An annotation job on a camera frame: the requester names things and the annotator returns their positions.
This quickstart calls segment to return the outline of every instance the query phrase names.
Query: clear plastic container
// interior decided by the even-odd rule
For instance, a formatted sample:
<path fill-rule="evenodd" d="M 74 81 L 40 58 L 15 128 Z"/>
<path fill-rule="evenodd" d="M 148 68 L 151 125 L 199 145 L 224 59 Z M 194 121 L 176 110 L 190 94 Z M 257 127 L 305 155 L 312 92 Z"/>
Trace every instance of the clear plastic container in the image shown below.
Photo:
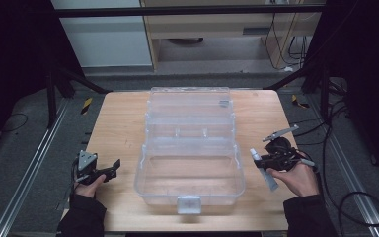
<path fill-rule="evenodd" d="M 199 214 L 245 190 L 228 88 L 153 88 L 134 187 L 148 204 Z"/>

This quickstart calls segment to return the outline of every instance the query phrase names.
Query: hand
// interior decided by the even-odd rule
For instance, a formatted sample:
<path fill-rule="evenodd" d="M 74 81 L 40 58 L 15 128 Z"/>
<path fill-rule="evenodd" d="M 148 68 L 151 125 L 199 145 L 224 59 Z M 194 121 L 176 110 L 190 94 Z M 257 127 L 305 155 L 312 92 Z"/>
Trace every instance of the hand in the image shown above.
<path fill-rule="evenodd" d="M 278 172 L 271 168 L 266 171 L 284 182 L 299 197 L 319 194 L 318 181 L 312 167 L 300 161 L 288 172 Z"/>
<path fill-rule="evenodd" d="M 85 196 L 88 198 L 94 198 L 95 191 L 97 190 L 98 186 L 104 182 L 104 179 L 106 178 L 106 175 L 101 175 L 89 186 L 76 184 L 75 193 L 76 195 Z"/>

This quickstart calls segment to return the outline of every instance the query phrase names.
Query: black sleeve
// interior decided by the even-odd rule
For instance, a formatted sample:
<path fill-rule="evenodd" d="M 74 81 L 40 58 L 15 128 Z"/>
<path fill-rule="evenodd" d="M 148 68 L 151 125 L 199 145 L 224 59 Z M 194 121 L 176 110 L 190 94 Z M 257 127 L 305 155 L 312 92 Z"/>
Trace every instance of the black sleeve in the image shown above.
<path fill-rule="evenodd" d="M 75 195 L 69 211 L 58 225 L 57 236 L 104 237 L 106 211 L 97 200 Z"/>
<path fill-rule="evenodd" d="M 321 196 L 295 197 L 284 202 L 288 237 L 338 236 Z"/>

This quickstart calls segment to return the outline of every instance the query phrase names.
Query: tabletop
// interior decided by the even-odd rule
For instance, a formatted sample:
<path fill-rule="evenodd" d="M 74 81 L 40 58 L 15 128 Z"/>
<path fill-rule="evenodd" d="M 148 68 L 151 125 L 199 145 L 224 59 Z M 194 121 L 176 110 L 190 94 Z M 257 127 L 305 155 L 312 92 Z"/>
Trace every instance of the tabletop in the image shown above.
<path fill-rule="evenodd" d="M 149 91 L 108 93 L 87 151 L 98 153 L 97 168 L 121 160 L 117 178 L 102 184 L 97 199 L 107 208 L 106 231 L 269 231 L 288 228 L 282 203 L 294 194 L 281 181 L 271 192 L 255 166 L 250 149 L 265 154 L 262 139 L 289 128 L 278 95 L 266 90 L 230 90 L 236 116 L 246 189 L 231 206 L 204 206 L 202 214 L 179 215 L 175 206 L 148 205 L 134 190 L 134 176 L 144 143 Z M 295 146 L 291 133 L 284 135 Z"/>

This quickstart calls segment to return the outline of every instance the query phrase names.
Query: wall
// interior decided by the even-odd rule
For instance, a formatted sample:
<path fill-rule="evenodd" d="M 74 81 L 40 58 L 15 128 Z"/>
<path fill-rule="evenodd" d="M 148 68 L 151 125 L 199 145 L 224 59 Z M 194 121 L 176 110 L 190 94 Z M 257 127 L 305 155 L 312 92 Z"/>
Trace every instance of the wall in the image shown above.
<path fill-rule="evenodd" d="M 139 7 L 138 0 L 52 0 L 55 9 Z M 82 67 L 151 66 L 142 17 L 60 19 Z"/>

